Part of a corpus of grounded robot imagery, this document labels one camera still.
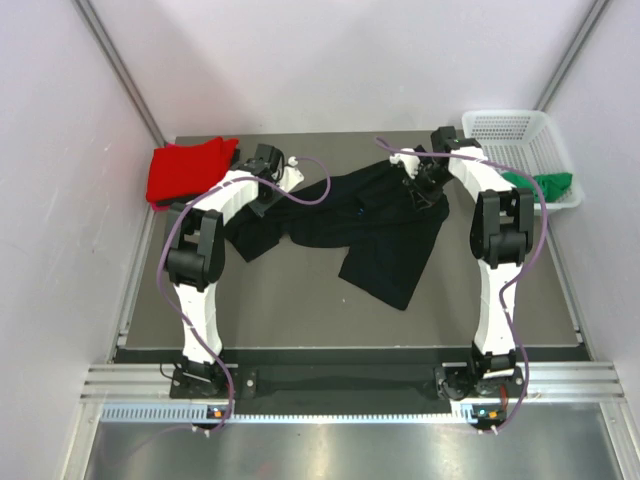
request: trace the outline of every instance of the metal floor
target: metal floor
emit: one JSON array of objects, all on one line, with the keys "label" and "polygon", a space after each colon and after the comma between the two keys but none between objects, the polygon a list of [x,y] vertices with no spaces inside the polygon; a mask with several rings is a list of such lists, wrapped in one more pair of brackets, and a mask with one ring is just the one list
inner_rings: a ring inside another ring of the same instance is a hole
[{"label": "metal floor", "polygon": [[101,424],[86,480],[622,479],[598,405],[525,405],[498,437],[466,425],[229,425],[211,436]]},{"label": "metal floor", "polygon": [[[430,132],[378,133],[392,145],[430,147]],[[332,175],[383,160],[375,133],[322,133],[240,136],[242,157],[258,143],[271,143],[285,155],[314,156]],[[180,138],[196,144],[205,137]],[[302,165],[304,185],[320,180],[317,167]],[[480,273],[469,249],[473,200],[457,183],[445,192],[450,216],[416,288],[409,308],[395,310],[338,278],[346,248],[312,249],[283,238],[250,264],[227,244],[226,266],[217,289],[217,318],[227,347],[434,347],[468,346],[480,311]],[[159,295],[155,269],[164,233],[156,215],[140,281],[129,348],[183,346],[179,318]],[[166,289],[173,294],[169,285]],[[516,324],[529,346],[575,346],[574,327],[551,253],[545,248],[536,268],[518,285]]]}]

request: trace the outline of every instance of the reflective metal surface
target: reflective metal surface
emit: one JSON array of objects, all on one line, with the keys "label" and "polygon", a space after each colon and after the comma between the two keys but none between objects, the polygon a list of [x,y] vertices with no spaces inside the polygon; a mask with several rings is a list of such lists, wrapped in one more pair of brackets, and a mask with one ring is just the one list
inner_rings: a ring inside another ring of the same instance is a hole
[{"label": "reflective metal surface", "polygon": [[102,424],[87,480],[581,479],[621,474],[598,405],[527,405],[503,434],[453,425],[229,425],[177,431],[117,461],[164,425]]}]

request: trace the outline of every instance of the metal post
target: metal post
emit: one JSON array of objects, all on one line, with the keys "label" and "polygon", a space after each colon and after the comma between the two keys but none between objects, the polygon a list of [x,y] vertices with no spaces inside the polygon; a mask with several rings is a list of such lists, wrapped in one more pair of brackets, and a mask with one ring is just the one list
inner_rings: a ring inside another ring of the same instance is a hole
[{"label": "metal post", "polygon": [[100,49],[106,55],[107,60],[109,61],[109,63],[111,64],[111,67],[113,68],[113,71],[115,72],[116,76],[118,77],[118,80],[120,80],[120,83],[122,83],[122,86],[124,87],[127,94],[129,95],[129,98],[133,102],[134,107],[138,111],[140,118],[142,119],[147,129],[149,130],[149,133],[153,137],[153,140],[155,141],[156,145],[158,145],[159,147],[163,147],[167,143],[167,141],[163,137],[162,132],[158,127],[158,124],[153,118],[153,115],[151,115],[151,112],[149,111],[147,104],[142,98],[142,95],[140,94],[138,87],[136,86],[135,82],[133,81],[133,78],[131,77],[131,75],[129,74],[129,71],[127,70],[127,67],[122,61],[122,58],[120,58],[120,55],[118,54],[118,51],[113,45],[111,38],[109,38],[109,35],[107,34],[107,31],[102,25],[102,22],[100,21],[100,18],[98,17],[98,14],[96,13],[95,8],[93,8],[93,5],[91,4],[91,1],[90,0],[72,0],[72,1],[76,6],[76,8],[78,9],[78,12],[82,16],[82,18],[85,20],[87,26],[91,30],[91,33],[93,33],[93,36],[95,37],[96,42],[100,46]]},{"label": "metal post", "polygon": [[545,89],[542,91],[542,95],[536,103],[535,109],[546,111],[549,108],[549,104],[555,97],[558,89],[562,85],[562,82],[567,77],[567,74],[573,67],[576,58],[580,54],[584,44],[593,32],[593,29],[598,24],[598,21],[602,18],[607,6],[611,3],[611,0],[595,0],[591,5],[591,8],[587,12],[578,32],[569,44],[569,48],[565,52],[560,64],[556,68],[553,76],[547,83]]}]

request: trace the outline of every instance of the red fabric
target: red fabric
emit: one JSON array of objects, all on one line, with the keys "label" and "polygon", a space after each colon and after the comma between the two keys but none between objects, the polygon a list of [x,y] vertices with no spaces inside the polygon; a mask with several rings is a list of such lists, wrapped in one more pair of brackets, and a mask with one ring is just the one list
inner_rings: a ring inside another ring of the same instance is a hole
[{"label": "red fabric", "polygon": [[237,145],[235,138],[216,137],[193,147],[156,148],[149,168],[147,201],[154,204],[206,192],[224,178]]}]

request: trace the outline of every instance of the black garment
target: black garment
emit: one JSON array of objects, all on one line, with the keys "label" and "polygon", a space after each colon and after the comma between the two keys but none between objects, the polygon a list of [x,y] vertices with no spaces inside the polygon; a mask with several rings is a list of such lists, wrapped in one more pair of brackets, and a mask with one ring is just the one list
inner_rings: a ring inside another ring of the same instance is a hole
[{"label": "black garment", "polygon": [[[282,199],[264,218],[243,208],[225,226],[225,236],[247,261],[276,246],[288,233],[306,247],[349,246],[340,278],[392,307],[405,310],[427,264],[449,203],[442,197],[422,208],[402,181],[405,173],[388,160],[331,178],[331,192],[317,206]],[[295,193],[319,198],[320,181]]]}]

